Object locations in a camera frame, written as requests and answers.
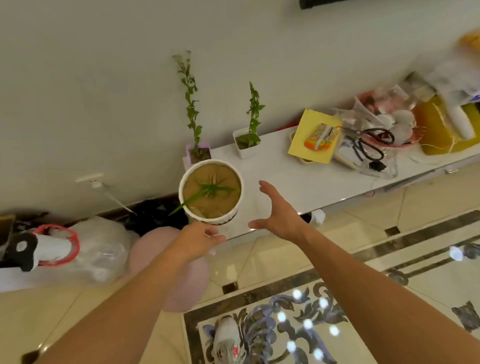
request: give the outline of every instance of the white countertop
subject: white countertop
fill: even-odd
[[[296,128],[262,135],[256,156],[248,159],[240,159],[234,144],[211,150],[213,159],[224,160],[237,168],[245,184],[237,215],[219,227],[227,239],[249,233],[249,221],[270,216],[270,199],[259,191],[259,180],[273,184],[303,214],[480,153],[480,144],[441,156],[427,156],[419,145],[411,146],[398,153],[398,177],[387,180],[360,174],[333,160],[330,164],[301,164],[287,154],[289,134]]]

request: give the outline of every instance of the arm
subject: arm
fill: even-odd
[[[379,364],[479,361],[475,337],[305,223],[274,186],[260,186],[272,200],[272,214],[250,228],[268,229],[306,254]]]
[[[38,364],[138,363],[182,268],[224,242],[225,236],[217,233],[201,222],[186,226],[148,267],[53,344]]]

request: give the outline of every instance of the hand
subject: hand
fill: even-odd
[[[272,200],[272,214],[267,219],[250,221],[251,229],[267,229],[281,239],[297,243],[301,228],[307,225],[295,209],[278,193],[276,188],[265,181],[259,181],[260,191]]]
[[[188,264],[226,240],[224,235],[217,234],[218,229],[215,226],[196,221],[182,229],[167,251],[172,256],[181,258],[182,263]]]

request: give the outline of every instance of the red handle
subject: red handle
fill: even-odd
[[[45,235],[43,232],[47,228],[55,228],[55,229],[67,231],[70,234],[72,234],[69,238],[67,238],[72,243],[72,251],[70,252],[70,254],[68,256],[66,256],[65,258],[63,258],[61,260],[56,260],[54,262],[42,260],[42,261],[38,262],[38,265],[39,266],[44,266],[44,267],[57,267],[57,266],[61,266],[63,264],[70,263],[72,260],[74,260],[77,257],[77,255],[80,251],[80,242],[78,241],[77,232],[74,231],[74,230],[71,230],[69,228],[60,226],[60,225],[45,224],[45,225],[40,225],[38,228],[36,228],[33,231],[33,234]]]

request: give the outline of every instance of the white sneaker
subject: white sneaker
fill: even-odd
[[[220,319],[213,340],[212,356],[215,364],[237,364],[243,361],[240,333],[235,320],[226,316]]]

